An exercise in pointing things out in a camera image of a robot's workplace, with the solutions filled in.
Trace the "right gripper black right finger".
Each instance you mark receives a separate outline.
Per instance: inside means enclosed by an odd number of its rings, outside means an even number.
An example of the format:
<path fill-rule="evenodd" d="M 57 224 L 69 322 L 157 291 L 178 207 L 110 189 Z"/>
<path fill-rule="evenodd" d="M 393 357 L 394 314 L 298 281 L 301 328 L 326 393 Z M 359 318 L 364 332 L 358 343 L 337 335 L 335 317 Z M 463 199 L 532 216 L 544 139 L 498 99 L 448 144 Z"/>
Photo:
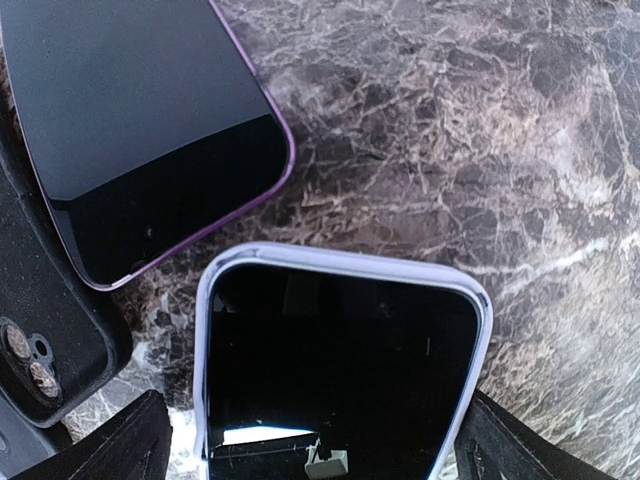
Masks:
<path fill-rule="evenodd" d="M 479 390 L 454 449 L 461 479 L 605 478 L 604 472 L 546 441 Z"/>

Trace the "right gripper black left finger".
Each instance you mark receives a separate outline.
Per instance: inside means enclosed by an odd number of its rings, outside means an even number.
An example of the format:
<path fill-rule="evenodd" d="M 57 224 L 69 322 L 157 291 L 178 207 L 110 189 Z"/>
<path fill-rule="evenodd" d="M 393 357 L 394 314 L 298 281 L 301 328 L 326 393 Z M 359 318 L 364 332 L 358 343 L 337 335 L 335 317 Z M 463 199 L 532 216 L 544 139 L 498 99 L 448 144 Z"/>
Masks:
<path fill-rule="evenodd" d="M 164 396 L 148 390 L 81 441 L 15 477 L 164 480 L 172 433 Z"/>

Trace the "purple phone with dark screen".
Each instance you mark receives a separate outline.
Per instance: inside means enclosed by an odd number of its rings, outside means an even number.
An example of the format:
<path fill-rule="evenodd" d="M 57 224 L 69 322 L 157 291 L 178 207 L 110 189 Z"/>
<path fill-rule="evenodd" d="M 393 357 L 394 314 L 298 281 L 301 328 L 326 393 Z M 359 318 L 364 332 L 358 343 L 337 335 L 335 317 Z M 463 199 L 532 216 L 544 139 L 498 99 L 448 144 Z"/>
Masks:
<path fill-rule="evenodd" d="M 292 132 L 212 1 L 5 1 L 29 161 L 90 287 L 120 287 L 269 198 Z"/>

